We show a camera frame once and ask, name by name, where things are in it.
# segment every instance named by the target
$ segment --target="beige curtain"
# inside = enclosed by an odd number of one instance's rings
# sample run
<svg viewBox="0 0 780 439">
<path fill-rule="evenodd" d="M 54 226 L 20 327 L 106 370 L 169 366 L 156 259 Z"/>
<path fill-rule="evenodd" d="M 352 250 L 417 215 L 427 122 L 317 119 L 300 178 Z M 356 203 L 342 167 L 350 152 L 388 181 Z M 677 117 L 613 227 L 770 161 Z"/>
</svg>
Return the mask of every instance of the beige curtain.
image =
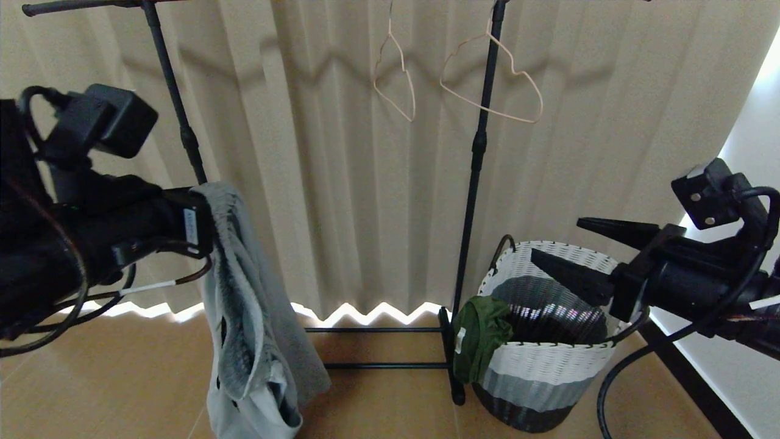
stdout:
<svg viewBox="0 0 780 439">
<path fill-rule="evenodd" d="M 139 9 L 25 17 L 3 1 L 0 91 L 32 84 L 135 90 L 161 114 L 132 160 L 97 169 L 162 187 L 194 184 Z M 490 1 L 397 0 L 394 34 L 417 94 L 407 123 L 371 87 L 389 2 L 190 0 L 158 6 L 185 107 L 211 180 L 243 193 L 290 298 L 327 316 L 450 305 L 478 110 L 443 93 L 447 54 L 484 31 Z M 502 40 L 536 80 L 536 125 L 491 116 L 465 297 L 505 233 L 625 256 L 578 231 L 578 216 L 676 222 L 669 181 L 717 154 L 778 29 L 780 3 L 514 0 Z M 480 96 L 488 43 L 463 49 L 446 80 Z M 379 84 L 403 108 L 406 78 L 385 48 Z M 492 106 L 536 111 L 529 84 L 500 57 Z M 47 112 L 37 112 L 44 126 Z M 139 284 L 196 269 L 170 255 L 140 264 Z M 134 298 L 184 309 L 197 288 Z"/>
</svg>

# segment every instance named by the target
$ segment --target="light under curtain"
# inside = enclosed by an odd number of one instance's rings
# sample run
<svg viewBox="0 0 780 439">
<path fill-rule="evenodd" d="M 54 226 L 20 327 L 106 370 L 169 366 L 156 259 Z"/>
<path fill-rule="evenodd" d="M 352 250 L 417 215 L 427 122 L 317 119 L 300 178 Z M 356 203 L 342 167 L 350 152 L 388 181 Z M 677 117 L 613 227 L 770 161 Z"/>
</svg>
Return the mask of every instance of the light under curtain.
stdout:
<svg viewBox="0 0 780 439">
<path fill-rule="evenodd" d="M 143 13 L 105 7 L 25 17 L 0 2 L 0 92 L 39 84 L 129 88 L 160 112 L 132 160 L 93 153 L 104 173 L 162 187 L 195 184 Z M 372 85 L 389 1 L 158 6 L 210 180 L 242 193 L 289 297 L 322 319 L 348 302 L 408 313 L 451 305 L 478 110 L 443 92 L 447 54 L 484 32 L 491 2 L 396 0 L 393 34 L 417 97 L 409 123 Z M 578 216 L 676 222 L 669 181 L 718 154 L 780 23 L 778 2 L 514 0 L 502 41 L 544 96 L 530 125 L 491 116 L 466 272 L 476 294 L 498 240 L 555 240 L 626 257 L 578 231 Z M 488 41 L 464 47 L 445 80 L 478 99 Z M 378 87 L 410 94 L 388 46 Z M 533 115 L 537 97 L 499 56 L 491 107 Z M 36 117 L 46 128 L 41 112 Z M 198 262 L 157 255 L 138 284 Z M 200 301 L 181 286 L 132 297 L 174 311 Z"/>
</svg>

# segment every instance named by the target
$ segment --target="green garment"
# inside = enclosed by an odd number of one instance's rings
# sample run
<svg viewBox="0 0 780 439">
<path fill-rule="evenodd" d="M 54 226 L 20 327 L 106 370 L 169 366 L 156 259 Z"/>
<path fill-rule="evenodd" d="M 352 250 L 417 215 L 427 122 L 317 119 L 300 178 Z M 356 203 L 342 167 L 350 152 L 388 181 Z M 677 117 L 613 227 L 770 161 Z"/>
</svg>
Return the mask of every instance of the green garment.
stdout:
<svg viewBox="0 0 780 439">
<path fill-rule="evenodd" d="M 511 311 L 501 299 L 475 296 L 452 322 L 455 356 L 452 371 L 463 384 L 482 379 L 493 351 L 512 338 L 512 325 L 502 319 Z"/>
</svg>

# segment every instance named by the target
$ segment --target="tile floor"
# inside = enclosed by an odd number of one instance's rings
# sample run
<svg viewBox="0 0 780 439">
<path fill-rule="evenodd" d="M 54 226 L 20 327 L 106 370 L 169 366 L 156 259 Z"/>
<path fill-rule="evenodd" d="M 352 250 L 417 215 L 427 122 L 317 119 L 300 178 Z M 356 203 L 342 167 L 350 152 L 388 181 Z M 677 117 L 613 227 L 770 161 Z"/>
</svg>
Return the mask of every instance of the tile floor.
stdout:
<svg viewBox="0 0 780 439">
<path fill-rule="evenodd" d="M 416 324 L 436 324 L 434 316 L 421 320 Z M 438 334 L 311 337 L 326 361 L 442 357 Z M 631 337 L 612 363 L 642 344 L 641 337 Z M 203 315 L 185 323 L 131 314 L 100 318 L 37 352 L 3 360 L 0 437 L 210 438 L 204 410 L 210 368 L 211 338 Z M 344 370 L 333 371 L 331 377 L 333 388 L 304 410 L 299 437 L 600 437 L 596 383 L 561 426 L 533 435 L 491 417 L 470 389 L 466 404 L 454 406 L 442 370 Z M 613 435 L 626 439 L 718 437 L 655 357 L 628 368 L 617 379 L 608 400 L 608 418 Z"/>
</svg>

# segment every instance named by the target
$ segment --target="woven basket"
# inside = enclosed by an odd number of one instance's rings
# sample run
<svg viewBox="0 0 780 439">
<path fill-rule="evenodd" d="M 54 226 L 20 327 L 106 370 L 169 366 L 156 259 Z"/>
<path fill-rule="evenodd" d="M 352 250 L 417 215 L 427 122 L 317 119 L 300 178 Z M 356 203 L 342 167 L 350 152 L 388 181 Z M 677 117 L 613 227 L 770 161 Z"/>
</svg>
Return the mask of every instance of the woven basket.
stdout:
<svg viewBox="0 0 780 439">
<path fill-rule="evenodd" d="M 511 247 L 501 252 L 509 240 Z M 502 239 L 479 295 L 507 303 L 512 340 L 496 349 L 473 385 L 482 405 L 503 423 L 541 433 L 558 426 L 612 357 L 621 322 L 588 305 L 530 261 L 531 249 L 610 273 L 617 262 L 586 248 L 550 241 Z"/>
</svg>

